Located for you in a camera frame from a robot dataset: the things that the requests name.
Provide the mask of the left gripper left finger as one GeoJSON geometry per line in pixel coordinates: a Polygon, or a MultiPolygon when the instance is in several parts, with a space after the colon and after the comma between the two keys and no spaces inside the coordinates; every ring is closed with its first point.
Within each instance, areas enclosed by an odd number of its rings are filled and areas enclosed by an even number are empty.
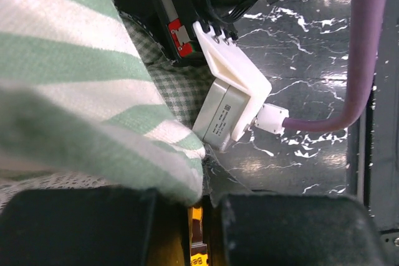
{"type": "Polygon", "coordinates": [[[188,211],[157,191],[31,189],[1,213],[2,265],[189,265],[188,211]]]}

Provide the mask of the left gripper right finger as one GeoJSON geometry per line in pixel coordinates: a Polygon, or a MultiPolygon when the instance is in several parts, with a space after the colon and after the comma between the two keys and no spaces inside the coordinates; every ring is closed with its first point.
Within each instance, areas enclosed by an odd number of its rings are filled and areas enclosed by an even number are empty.
{"type": "Polygon", "coordinates": [[[206,148],[203,238],[211,265],[385,265],[368,212],[345,196],[254,192],[206,148]]]}

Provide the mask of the yellow pet bowl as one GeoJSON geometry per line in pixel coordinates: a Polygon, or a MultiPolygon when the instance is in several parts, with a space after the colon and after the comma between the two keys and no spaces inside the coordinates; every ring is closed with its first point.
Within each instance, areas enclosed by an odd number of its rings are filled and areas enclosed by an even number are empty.
{"type": "Polygon", "coordinates": [[[203,207],[201,204],[188,209],[190,232],[190,265],[209,265],[208,246],[203,238],[203,207]]]}

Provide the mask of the green checked cushion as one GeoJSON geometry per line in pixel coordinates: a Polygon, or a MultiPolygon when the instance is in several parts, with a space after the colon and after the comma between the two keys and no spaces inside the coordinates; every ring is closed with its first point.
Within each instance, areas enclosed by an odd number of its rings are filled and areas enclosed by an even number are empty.
{"type": "Polygon", "coordinates": [[[207,65],[174,67],[142,24],[121,14],[124,26],[158,91],[176,119],[192,128],[214,81],[207,65]]]}

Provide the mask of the striped green pet tent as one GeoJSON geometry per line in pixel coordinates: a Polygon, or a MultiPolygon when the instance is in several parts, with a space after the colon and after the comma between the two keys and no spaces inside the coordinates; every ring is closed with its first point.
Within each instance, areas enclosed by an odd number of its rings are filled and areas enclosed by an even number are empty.
{"type": "Polygon", "coordinates": [[[1,0],[1,204],[27,188],[155,188],[186,205],[205,150],[113,0],[1,0]]]}

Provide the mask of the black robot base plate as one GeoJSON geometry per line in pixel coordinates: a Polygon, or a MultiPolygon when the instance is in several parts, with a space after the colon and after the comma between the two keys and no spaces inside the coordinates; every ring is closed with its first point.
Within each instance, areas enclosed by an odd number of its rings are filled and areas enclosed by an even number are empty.
{"type": "Polygon", "coordinates": [[[347,192],[366,207],[389,265],[398,265],[398,75],[375,76],[350,129],[347,161],[347,192]]]}

